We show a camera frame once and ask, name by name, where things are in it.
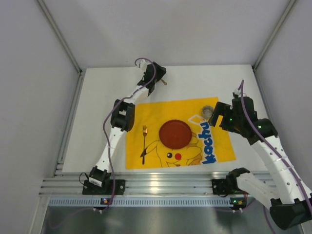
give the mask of gold fork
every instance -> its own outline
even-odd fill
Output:
[[[147,136],[147,126],[143,125],[143,136],[144,136],[144,142],[143,142],[143,151],[145,150],[145,138]],[[145,156],[143,156],[142,164],[145,163]]]

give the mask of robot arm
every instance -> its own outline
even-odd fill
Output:
[[[246,191],[256,200],[261,202],[281,229],[288,229],[292,226],[311,220],[311,213],[308,208],[305,193],[309,202],[312,202],[311,190],[303,183],[292,163],[285,154],[277,131],[268,119],[258,119],[254,110],[254,102],[249,97],[243,97],[245,111],[254,125],[260,132],[259,137],[248,122],[242,107],[242,98],[233,93],[232,105],[222,102],[216,104],[213,115],[209,119],[212,126],[216,125],[219,116],[223,116],[220,127],[223,130],[240,134],[246,138],[254,150],[264,161],[276,189],[264,184],[245,168],[235,169],[226,176],[227,191],[237,193]]]
[[[83,194],[90,194],[90,189],[93,190],[91,194],[109,194],[110,185],[110,163],[108,153],[110,149],[111,159],[116,155],[116,148],[121,140],[121,137],[130,131],[135,121],[135,107],[136,104],[141,103],[147,98],[155,89],[156,82],[160,81],[166,74],[166,68],[159,66],[153,62],[153,65],[146,62],[144,59],[140,62],[140,69],[144,71],[142,80],[137,84],[136,89],[128,98],[122,100],[117,99],[114,103],[114,110],[111,117],[111,132],[109,135],[110,145],[106,143],[104,151],[92,168],[87,182],[85,181],[85,189]]]

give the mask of purple cable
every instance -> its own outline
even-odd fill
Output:
[[[245,117],[247,119],[247,121],[249,122],[251,128],[253,129],[253,131],[259,136],[259,138],[264,142],[266,143],[266,145],[282,160],[282,162],[286,165],[287,168],[289,168],[289,171],[291,172],[291,174],[293,175],[295,181],[297,182],[299,188],[300,188],[300,191],[302,193],[302,195],[304,196],[306,202],[307,202],[307,205],[309,207],[309,210],[310,210],[310,213],[312,215],[312,205],[310,203],[310,200],[303,188],[303,185],[301,183],[301,180],[299,179],[299,177],[297,176],[296,172],[290,167],[289,163],[283,159],[283,156],[261,135],[261,133],[256,129],[256,127],[253,125],[253,122],[251,121],[251,119],[249,118],[248,116],[248,113],[247,113],[247,110],[246,110],[246,107],[245,107],[245,102],[244,102],[244,97],[243,97],[243,94],[244,94],[244,80],[242,80],[238,90],[240,90],[240,99],[241,99],[241,102],[242,102],[242,108],[243,108],[243,111],[244,111],[244,114],[245,114]]]
[[[267,215],[267,208],[265,208],[265,206],[263,206],[263,213],[264,213],[265,220],[267,221],[267,224],[268,224],[271,232],[273,234],[275,234],[274,228],[272,227],[272,224],[269,221],[269,218],[268,218],[268,215]]]
[[[88,207],[88,208],[82,208],[82,209],[79,209],[79,210],[77,210],[77,211],[75,211],[75,212],[72,212],[70,215],[68,215],[61,223],[59,223],[58,225],[56,225],[56,226],[53,226],[52,224],[51,224],[51,219],[50,219],[50,212],[49,212],[49,217],[48,217],[48,225],[49,225],[49,228],[51,229],[51,230],[56,230],[56,229],[58,229],[60,226],[62,226],[66,221],[68,221],[71,217],[73,217],[73,216],[75,216],[76,214],[78,214],[78,213],[80,213],[81,211],[86,211],[86,210],[92,210],[93,208],[91,208],[91,207]]]
[[[140,91],[141,89],[143,89],[144,87],[146,87],[147,85],[149,85],[149,84],[155,79],[155,76],[156,76],[156,67],[155,67],[155,65],[153,64],[152,61],[150,61],[150,60],[147,59],[147,58],[137,58],[137,59],[135,60],[135,65],[137,65],[137,61],[138,61],[138,60],[142,60],[142,59],[144,59],[144,60],[150,62],[151,65],[153,66],[154,74],[153,74],[152,79],[151,79],[149,82],[147,82],[145,85],[143,85],[142,87],[136,89],[130,96],[122,98],[122,99],[113,107],[113,109],[112,109],[111,112],[107,115],[107,117],[105,118],[104,123],[103,123],[103,131],[104,131],[104,134],[105,134],[105,137],[106,137],[106,140],[107,140],[107,144],[108,144],[108,160],[109,160],[109,165],[110,165],[110,167],[111,167],[112,176],[113,176],[113,192],[112,192],[112,196],[111,196],[111,199],[110,199],[110,201],[108,202],[106,208],[104,209],[104,211],[107,210],[107,209],[109,208],[109,206],[113,203],[113,199],[114,199],[114,196],[115,196],[115,187],[116,187],[115,172],[114,172],[113,164],[112,164],[112,160],[111,160],[111,143],[110,143],[110,141],[109,141],[108,134],[107,134],[107,132],[106,132],[106,130],[105,130],[105,124],[106,124],[107,120],[109,119],[109,117],[110,117],[110,116],[112,115],[112,113],[114,112],[114,110],[116,110],[116,108],[117,108],[124,100],[132,98],[138,91]]]
[[[150,60],[147,59],[147,58],[137,58],[137,59],[135,60],[135,65],[137,65],[137,61],[138,61],[138,60],[142,60],[142,59],[144,59],[144,60],[150,62],[151,65],[153,66],[154,74],[153,74],[152,79],[151,79],[149,82],[147,82],[145,85],[143,85],[142,87],[140,87],[139,89],[136,89],[129,97],[124,97],[124,98],[122,98],[122,99],[113,107],[113,109],[112,109],[111,112],[107,115],[107,117],[105,118],[104,123],[103,123],[103,131],[104,131],[104,134],[105,134],[105,137],[106,137],[106,140],[107,140],[107,144],[108,144],[108,146],[109,146],[109,148],[108,148],[108,160],[109,160],[109,164],[110,164],[110,167],[111,167],[111,170],[112,170],[112,176],[113,176],[113,192],[112,192],[112,196],[111,196],[110,201],[108,202],[107,206],[105,207],[105,209],[104,209],[103,211],[107,210],[107,209],[110,207],[110,205],[113,203],[113,199],[114,199],[114,196],[115,196],[115,187],[116,187],[115,172],[114,172],[114,169],[113,169],[113,164],[112,164],[112,159],[111,159],[111,148],[110,148],[111,143],[110,143],[110,141],[109,141],[109,137],[108,137],[107,132],[106,132],[106,130],[105,130],[105,124],[106,124],[107,120],[109,119],[109,117],[110,117],[110,116],[112,115],[112,113],[114,112],[114,110],[115,110],[124,100],[132,98],[132,97],[134,96],[134,94],[136,94],[138,91],[140,91],[141,89],[143,89],[144,87],[146,87],[147,85],[149,85],[149,84],[155,79],[155,76],[156,76],[156,67],[155,67],[155,65],[153,64],[152,61],[150,61]],[[48,220],[49,227],[50,227],[50,229],[55,230],[55,229],[59,228],[60,226],[62,226],[69,218],[75,216],[76,214],[80,213],[81,211],[90,210],[90,209],[93,209],[93,208],[88,207],[88,208],[82,208],[82,209],[80,209],[80,210],[77,210],[77,211],[73,212],[72,214],[70,214],[69,216],[67,216],[65,220],[63,220],[60,224],[58,224],[58,225],[56,225],[56,226],[52,226],[52,225],[51,225],[51,220],[49,219],[49,220]]]

